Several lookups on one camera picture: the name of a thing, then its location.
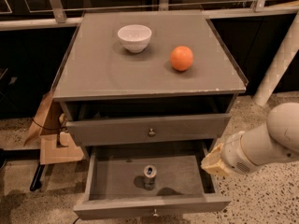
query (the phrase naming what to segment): speckled floor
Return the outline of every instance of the speckled floor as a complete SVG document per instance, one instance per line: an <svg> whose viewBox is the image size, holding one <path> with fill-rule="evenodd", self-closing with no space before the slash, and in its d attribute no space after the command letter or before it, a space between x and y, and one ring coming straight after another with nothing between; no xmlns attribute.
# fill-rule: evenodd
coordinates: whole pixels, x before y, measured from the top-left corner
<svg viewBox="0 0 299 224"><path fill-rule="evenodd" d="M276 105L299 102L299 92L272 95L266 107L249 96L238 97L233 117L219 142L230 134L249 130L265 121ZM29 119L0 120L0 148L23 148ZM38 141L27 148L37 148ZM67 223L72 209L83 200L88 165L85 161L49 165L41 189L30 192L37 161L9 161L0 171L0 223ZM299 162L271 164L254 175L217 177L219 188L232 202L222 211L167 217L136 217L76 223L297 223L299 222Z"/></svg>

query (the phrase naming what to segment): orange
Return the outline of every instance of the orange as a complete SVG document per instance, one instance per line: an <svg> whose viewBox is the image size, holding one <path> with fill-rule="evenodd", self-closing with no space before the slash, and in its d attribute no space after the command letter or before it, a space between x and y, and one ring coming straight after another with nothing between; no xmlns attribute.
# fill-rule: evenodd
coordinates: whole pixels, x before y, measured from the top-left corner
<svg viewBox="0 0 299 224"><path fill-rule="evenodd" d="M178 71L186 71L192 66L193 53L190 48L179 46L170 54L170 63Z"/></svg>

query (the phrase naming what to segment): black stand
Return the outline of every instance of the black stand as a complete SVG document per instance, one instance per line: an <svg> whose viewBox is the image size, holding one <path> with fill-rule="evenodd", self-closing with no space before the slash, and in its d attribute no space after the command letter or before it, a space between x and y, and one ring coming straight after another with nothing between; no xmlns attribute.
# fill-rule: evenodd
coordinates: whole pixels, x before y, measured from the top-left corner
<svg viewBox="0 0 299 224"><path fill-rule="evenodd" d="M0 148L0 170L4 167L7 160L39 160L40 149L25 150L3 150ZM45 165L38 164L30 190L35 191L41 188L40 177Z"/></svg>

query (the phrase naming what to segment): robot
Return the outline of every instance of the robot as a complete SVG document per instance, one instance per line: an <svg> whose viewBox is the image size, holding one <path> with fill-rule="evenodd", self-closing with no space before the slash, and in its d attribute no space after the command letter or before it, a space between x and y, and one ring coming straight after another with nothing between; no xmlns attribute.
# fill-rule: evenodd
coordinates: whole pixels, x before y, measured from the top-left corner
<svg viewBox="0 0 299 224"><path fill-rule="evenodd" d="M265 123L231 135L202 160L211 175L248 175L273 162L299 161L299 104L272 109Z"/></svg>

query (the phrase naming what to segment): bowl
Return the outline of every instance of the bowl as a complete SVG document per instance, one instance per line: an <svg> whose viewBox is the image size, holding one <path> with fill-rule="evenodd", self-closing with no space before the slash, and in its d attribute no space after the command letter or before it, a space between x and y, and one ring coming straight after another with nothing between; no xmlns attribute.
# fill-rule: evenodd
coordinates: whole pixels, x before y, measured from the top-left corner
<svg viewBox="0 0 299 224"><path fill-rule="evenodd" d="M148 46L151 29L143 25L128 25L120 28L118 36L126 49L132 53L139 53Z"/></svg>

